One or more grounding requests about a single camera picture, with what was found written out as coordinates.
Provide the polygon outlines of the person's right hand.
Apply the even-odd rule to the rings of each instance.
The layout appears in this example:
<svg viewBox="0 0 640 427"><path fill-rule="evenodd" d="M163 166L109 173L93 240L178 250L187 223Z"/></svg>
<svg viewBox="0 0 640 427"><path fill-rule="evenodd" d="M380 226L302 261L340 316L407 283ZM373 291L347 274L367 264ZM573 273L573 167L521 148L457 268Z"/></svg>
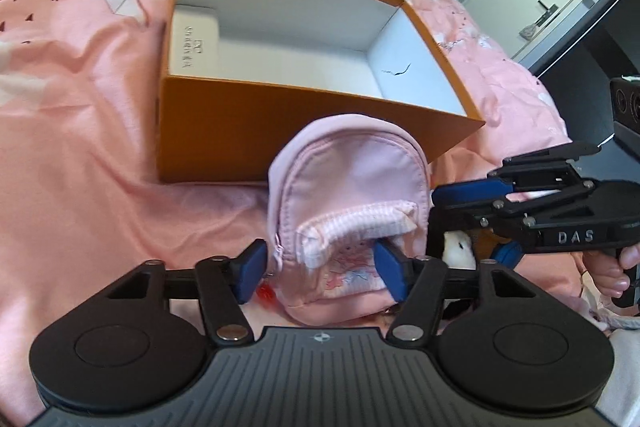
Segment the person's right hand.
<svg viewBox="0 0 640 427"><path fill-rule="evenodd" d="M603 251L586 251L582 259L599 291L605 296L620 298L630 284L625 271L634 269L640 262L639 245L624 248L618 258Z"/></svg>

